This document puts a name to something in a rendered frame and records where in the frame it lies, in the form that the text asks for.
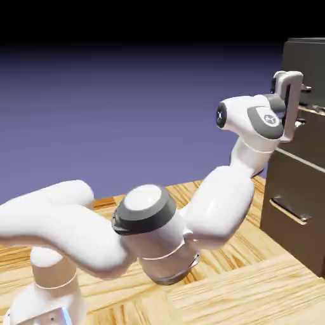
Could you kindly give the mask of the dark grey-brown cabinet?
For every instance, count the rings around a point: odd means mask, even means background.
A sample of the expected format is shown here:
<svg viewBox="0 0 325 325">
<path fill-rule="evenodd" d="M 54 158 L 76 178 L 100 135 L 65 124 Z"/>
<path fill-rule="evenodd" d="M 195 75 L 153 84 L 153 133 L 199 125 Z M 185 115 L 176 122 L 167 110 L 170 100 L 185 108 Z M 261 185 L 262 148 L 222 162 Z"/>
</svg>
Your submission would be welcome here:
<svg viewBox="0 0 325 325">
<path fill-rule="evenodd" d="M 282 69 L 303 73 L 298 127 L 269 161 L 260 228 L 325 279 L 325 37 L 289 39 Z"/>
</svg>

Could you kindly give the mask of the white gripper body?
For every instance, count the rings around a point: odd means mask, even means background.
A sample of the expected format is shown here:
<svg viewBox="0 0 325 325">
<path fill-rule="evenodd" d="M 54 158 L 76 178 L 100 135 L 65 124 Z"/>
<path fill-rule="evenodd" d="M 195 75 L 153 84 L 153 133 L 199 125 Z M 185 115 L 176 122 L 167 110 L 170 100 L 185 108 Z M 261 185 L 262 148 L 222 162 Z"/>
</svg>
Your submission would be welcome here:
<svg viewBox="0 0 325 325">
<path fill-rule="evenodd" d="M 295 122 L 298 115 L 303 74 L 298 71 L 278 71 L 272 80 L 272 110 L 282 114 L 284 128 L 281 142 L 292 141 L 295 133 Z"/>
</svg>

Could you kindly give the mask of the short dark drawer front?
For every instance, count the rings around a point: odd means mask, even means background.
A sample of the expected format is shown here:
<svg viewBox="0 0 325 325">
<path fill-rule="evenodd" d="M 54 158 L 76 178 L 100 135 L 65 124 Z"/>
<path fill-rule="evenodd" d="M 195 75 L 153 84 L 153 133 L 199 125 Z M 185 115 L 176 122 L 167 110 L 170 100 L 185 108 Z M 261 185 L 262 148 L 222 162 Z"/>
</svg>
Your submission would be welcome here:
<svg viewBox="0 0 325 325">
<path fill-rule="evenodd" d="M 306 225 L 296 223 L 269 203 L 275 197 L 291 211 L 312 218 Z M 325 172 L 275 152 L 267 171 L 260 228 L 325 278 Z"/>
</svg>

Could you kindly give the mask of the tall dark drawer front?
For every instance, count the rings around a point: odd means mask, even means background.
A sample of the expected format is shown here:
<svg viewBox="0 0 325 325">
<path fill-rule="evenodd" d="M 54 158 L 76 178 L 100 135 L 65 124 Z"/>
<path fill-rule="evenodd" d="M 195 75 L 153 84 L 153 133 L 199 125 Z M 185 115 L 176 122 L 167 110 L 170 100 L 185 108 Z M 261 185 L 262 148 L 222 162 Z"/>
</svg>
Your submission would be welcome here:
<svg viewBox="0 0 325 325">
<path fill-rule="evenodd" d="M 311 92 L 301 92 L 300 104 L 325 107 L 325 38 L 289 39 L 283 49 L 283 70 L 303 73 L 303 84 Z M 298 119 L 306 123 L 295 130 L 292 142 L 281 149 L 325 169 L 325 116 L 304 110 Z"/>
</svg>

